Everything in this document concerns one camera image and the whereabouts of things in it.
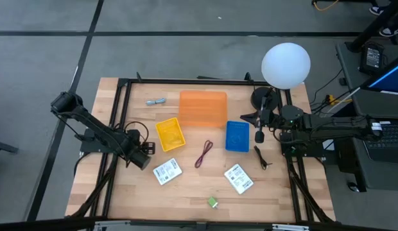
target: small green block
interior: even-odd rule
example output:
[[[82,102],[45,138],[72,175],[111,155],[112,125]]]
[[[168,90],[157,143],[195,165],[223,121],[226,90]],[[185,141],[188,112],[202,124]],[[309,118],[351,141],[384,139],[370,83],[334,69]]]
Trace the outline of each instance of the small green block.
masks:
[[[209,203],[209,205],[210,205],[212,208],[216,208],[216,207],[218,206],[218,202],[216,201],[215,198],[213,198],[213,196],[211,196],[211,197],[209,198],[209,200],[207,200],[207,203]]]

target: floor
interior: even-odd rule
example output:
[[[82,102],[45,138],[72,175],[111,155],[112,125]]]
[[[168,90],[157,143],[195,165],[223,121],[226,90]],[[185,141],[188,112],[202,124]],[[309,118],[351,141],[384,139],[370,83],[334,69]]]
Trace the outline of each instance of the floor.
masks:
[[[88,31],[97,3],[0,0],[0,31]],[[319,2],[320,7],[328,4]],[[235,80],[250,72],[254,79],[262,80],[260,63],[264,54],[278,43],[294,42],[311,57],[306,84],[312,100],[315,90],[341,69],[334,45],[354,37],[307,37],[303,32],[319,35],[363,31],[374,20],[368,12],[370,6],[338,3],[319,12],[310,0],[106,0],[96,31],[297,31],[304,37],[93,37],[77,93],[84,105],[91,108],[101,77],[135,77],[137,71],[145,78],[202,75]],[[57,34],[0,36],[0,141],[19,148],[17,155],[0,151],[0,223],[26,219],[55,131],[56,118],[49,112],[49,104],[59,92],[70,87],[82,49],[89,44],[85,39]],[[386,39],[374,40],[390,44]],[[337,96],[346,90],[334,81],[318,93],[317,101],[326,94]],[[83,126],[72,124],[79,132],[84,130]],[[38,219],[63,217],[79,146],[73,133],[66,130]],[[345,186],[351,176],[339,172],[337,167],[328,167],[327,177],[338,221],[398,229],[398,191],[369,190],[356,194]]]

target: red cable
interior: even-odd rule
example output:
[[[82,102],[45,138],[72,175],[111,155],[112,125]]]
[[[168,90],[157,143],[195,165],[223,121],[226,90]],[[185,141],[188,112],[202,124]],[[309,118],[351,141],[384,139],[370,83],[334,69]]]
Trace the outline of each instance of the red cable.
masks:
[[[205,156],[205,154],[213,147],[213,142],[211,142],[210,140],[207,140],[205,142],[205,145],[203,146],[203,153],[202,155],[199,157],[199,159],[195,162],[195,168],[199,168],[200,165],[202,164],[202,160],[203,157]]]

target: white sphere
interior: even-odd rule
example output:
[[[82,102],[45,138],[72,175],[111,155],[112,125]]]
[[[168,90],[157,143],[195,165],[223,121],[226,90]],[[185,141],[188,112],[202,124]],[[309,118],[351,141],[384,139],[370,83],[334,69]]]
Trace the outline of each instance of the white sphere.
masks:
[[[272,47],[262,61],[263,78],[278,89],[290,89],[302,83],[310,71],[307,51],[294,43]]]

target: lamp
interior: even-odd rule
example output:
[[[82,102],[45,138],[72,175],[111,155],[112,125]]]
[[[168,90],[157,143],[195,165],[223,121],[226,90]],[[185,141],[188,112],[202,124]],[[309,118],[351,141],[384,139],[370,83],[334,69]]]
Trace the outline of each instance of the lamp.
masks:
[[[273,87],[290,89],[302,83],[310,71],[310,57],[300,45],[286,42],[272,47],[263,57],[263,78]],[[266,97],[266,109],[273,110],[279,103],[277,94],[268,87],[259,87],[252,93],[251,102],[255,109],[262,109]]]

